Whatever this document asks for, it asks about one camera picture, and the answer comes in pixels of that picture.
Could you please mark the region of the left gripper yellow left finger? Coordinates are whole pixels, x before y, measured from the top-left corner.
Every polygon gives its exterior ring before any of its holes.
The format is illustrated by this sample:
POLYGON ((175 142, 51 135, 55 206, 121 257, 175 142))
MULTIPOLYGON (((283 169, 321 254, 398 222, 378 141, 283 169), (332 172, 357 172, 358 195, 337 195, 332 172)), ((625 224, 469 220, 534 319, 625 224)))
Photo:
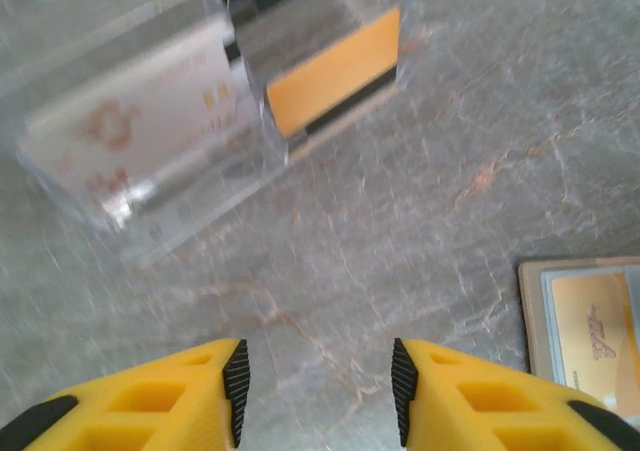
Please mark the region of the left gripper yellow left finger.
POLYGON ((225 338, 60 390, 1 429, 4 450, 236 450, 244 339, 225 338))

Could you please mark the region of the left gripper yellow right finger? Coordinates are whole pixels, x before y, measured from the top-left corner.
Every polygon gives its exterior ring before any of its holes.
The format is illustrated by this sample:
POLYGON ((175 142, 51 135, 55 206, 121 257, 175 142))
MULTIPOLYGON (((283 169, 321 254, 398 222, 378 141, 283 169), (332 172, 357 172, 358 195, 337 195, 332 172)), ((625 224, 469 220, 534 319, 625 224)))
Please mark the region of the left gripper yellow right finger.
POLYGON ((588 394, 421 339, 394 341, 406 450, 636 450, 639 432, 588 394))

